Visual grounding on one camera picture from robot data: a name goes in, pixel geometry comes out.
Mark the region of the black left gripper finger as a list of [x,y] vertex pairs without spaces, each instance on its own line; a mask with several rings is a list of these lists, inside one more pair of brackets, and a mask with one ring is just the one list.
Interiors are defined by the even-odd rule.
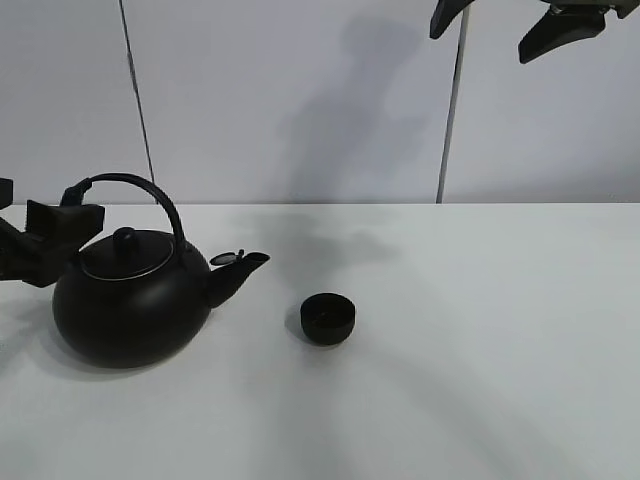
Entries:
[[49,206],[29,200],[25,229],[1,221],[1,279],[44,288],[63,275],[67,263],[103,230],[100,205]]
[[14,182],[12,179],[0,179],[0,207],[9,207],[13,204]]

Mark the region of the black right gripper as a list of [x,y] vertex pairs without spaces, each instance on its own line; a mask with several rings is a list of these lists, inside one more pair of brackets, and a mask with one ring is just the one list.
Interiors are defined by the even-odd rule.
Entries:
[[[518,45],[519,62],[529,63],[564,45],[598,36],[606,27],[605,13],[614,10],[624,19],[639,0],[543,0],[552,5]],[[439,39],[473,0],[438,0],[429,25],[429,37]]]

